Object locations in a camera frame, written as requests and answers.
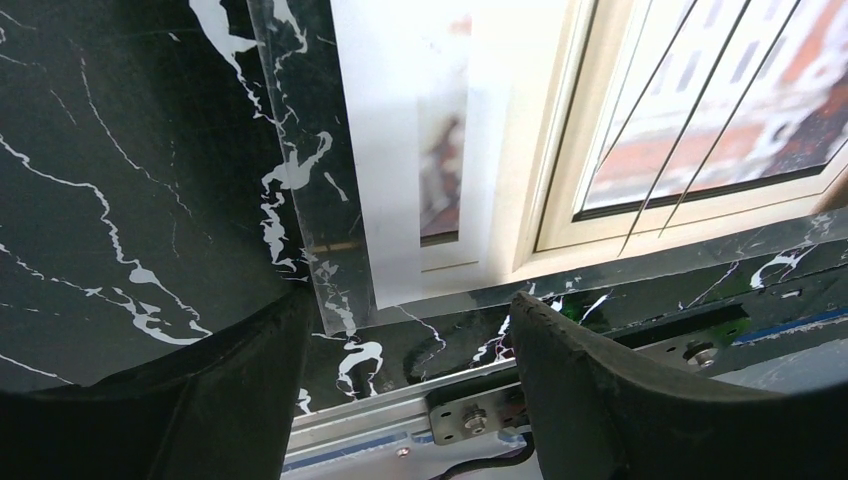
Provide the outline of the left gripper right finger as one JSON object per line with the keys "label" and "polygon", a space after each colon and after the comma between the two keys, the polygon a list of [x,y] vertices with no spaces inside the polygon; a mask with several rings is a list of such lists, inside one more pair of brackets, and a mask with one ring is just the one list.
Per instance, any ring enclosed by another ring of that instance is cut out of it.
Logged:
{"label": "left gripper right finger", "polygon": [[546,479],[843,479],[847,387],[781,394],[657,363],[517,295],[511,338]]}

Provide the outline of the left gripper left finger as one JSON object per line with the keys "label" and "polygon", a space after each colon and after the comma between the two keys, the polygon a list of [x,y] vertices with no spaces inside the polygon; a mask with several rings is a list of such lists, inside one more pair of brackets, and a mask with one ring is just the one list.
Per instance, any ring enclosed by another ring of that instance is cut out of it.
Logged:
{"label": "left gripper left finger", "polygon": [[1,396],[5,479],[277,479],[314,293],[91,386]]}

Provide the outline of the clear acrylic sheet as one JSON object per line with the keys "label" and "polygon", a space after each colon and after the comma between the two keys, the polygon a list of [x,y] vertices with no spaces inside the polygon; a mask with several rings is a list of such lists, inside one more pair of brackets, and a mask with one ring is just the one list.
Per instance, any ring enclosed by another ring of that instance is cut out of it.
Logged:
{"label": "clear acrylic sheet", "polygon": [[267,178],[292,198],[305,263],[330,334],[498,306],[518,291],[543,298],[617,287],[780,253],[806,253],[847,235],[844,191],[813,213],[691,244],[606,263],[370,310],[368,266],[343,81],[331,5],[335,1],[253,1],[263,68],[278,123],[283,164]]}

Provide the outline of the window and plant photo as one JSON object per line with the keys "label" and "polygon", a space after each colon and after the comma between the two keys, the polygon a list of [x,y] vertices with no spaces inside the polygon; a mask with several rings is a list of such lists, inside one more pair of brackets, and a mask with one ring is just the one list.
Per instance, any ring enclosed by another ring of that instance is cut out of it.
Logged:
{"label": "window and plant photo", "polygon": [[843,1],[335,1],[370,310],[809,215]]}

